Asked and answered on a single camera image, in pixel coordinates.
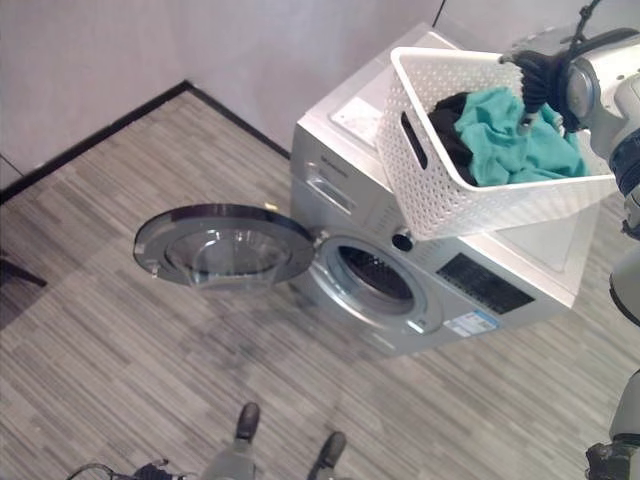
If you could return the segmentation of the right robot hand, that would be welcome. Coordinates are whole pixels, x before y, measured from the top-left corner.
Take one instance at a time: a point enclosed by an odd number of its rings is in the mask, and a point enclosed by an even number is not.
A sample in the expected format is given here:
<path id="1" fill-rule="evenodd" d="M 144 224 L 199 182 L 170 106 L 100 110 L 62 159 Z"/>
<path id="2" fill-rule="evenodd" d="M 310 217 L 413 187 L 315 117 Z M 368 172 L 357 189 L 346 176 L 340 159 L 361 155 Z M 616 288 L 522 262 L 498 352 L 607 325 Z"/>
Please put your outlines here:
<path id="1" fill-rule="evenodd" d="M 521 71 L 521 96 L 524 111 L 518 133 L 527 134 L 539 110 L 547 104 L 563 119 L 571 119 L 567 106 L 569 51 L 545 55 L 533 50 L 519 50 L 500 56 L 500 64 L 512 63 Z"/>

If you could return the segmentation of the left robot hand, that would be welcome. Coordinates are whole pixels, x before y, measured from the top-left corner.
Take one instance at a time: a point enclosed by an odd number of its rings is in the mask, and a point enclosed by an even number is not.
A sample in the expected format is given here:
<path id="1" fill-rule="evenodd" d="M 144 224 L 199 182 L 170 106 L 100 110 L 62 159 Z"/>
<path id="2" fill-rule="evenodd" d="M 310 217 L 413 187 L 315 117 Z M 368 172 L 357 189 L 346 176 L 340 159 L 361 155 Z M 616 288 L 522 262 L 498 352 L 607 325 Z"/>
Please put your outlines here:
<path id="1" fill-rule="evenodd" d="M 149 462 L 139 467 L 133 477 L 138 480 L 172 480 L 173 475 L 166 469 L 168 464 L 166 458 Z"/>

